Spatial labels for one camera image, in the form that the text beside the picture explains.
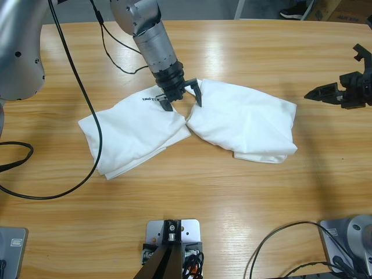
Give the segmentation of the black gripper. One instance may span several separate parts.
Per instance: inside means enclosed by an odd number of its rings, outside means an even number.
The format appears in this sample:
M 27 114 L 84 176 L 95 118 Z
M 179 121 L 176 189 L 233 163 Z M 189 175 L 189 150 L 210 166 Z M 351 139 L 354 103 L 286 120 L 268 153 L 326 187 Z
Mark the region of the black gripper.
M 364 73 L 355 71 L 341 75 L 339 80 L 344 91 L 338 89 L 337 83 L 331 83 L 309 91 L 305 99 L 340 105 L 344 109 L 371 106 L 371 52 L 360 44 L 356 44 L 353 49 L 356 51 L 354 59 L 358 62 L 364 60 Z
M 156 84 L 162 90 L 155 96 L 155 101 L 159 102 L 163 110 L 173 111 L 173 101 L 182 100 L 186 88 L 190 87 L 194 94 L 195 100 L 199 107 L 202 107 L 202 93 L 196 78 L 184 80 L 183 64 L 176 60 L 165 70 L 152 73 Z

